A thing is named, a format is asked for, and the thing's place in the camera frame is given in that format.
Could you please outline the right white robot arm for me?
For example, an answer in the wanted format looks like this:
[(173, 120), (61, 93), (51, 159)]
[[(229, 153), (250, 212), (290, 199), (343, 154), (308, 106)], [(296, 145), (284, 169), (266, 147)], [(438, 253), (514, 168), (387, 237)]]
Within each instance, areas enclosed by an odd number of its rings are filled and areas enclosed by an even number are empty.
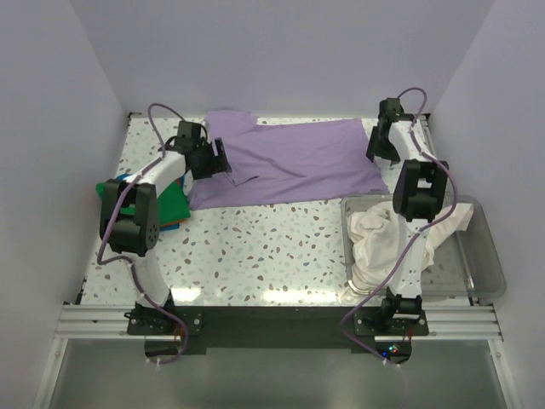
[(448, 164), (439, 162), (415, 134), (416, 115), (400, 99), (379, 103), (378, 123), (371, 131), (366, 157), (400, 164), (393, 196), (399, 220), (399, 256), (384, 285), (386, 296), (375, 313), (381, 328), (397, 335), (422, 313), (422, 261), (426, 231), (443, 208)]

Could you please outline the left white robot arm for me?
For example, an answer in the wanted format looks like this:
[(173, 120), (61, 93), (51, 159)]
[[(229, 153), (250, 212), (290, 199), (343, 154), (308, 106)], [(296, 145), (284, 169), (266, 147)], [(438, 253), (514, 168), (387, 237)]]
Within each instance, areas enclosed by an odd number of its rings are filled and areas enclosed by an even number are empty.
[(160, 233), (158, 198), (187, 173), (197, 181), (231, 171), (222, 139), (210, 141), (202, 124), (180, 121), (176, 135), (161, 142), (151, 162), (104, 183), (97, 263), (126, 263), (136, 303), (150, 308), (146, 323), (157, 334), (171, 332), (176, 324), (175, 311), (165, 306), (171, 293), (154, 250)]

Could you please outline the purple t-shirt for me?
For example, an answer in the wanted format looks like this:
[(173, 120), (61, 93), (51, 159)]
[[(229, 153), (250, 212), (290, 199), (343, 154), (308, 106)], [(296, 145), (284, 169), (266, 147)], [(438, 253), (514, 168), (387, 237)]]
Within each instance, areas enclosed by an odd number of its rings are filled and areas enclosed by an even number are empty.
[(275, 205), (385, 193), (377, 165), (366, 156), (360, 119), (303, 124), (259, 124), (248, 112), (212, 111), (209, 136), (223, 141), (232, 168), (195, 181), (192, 210)]

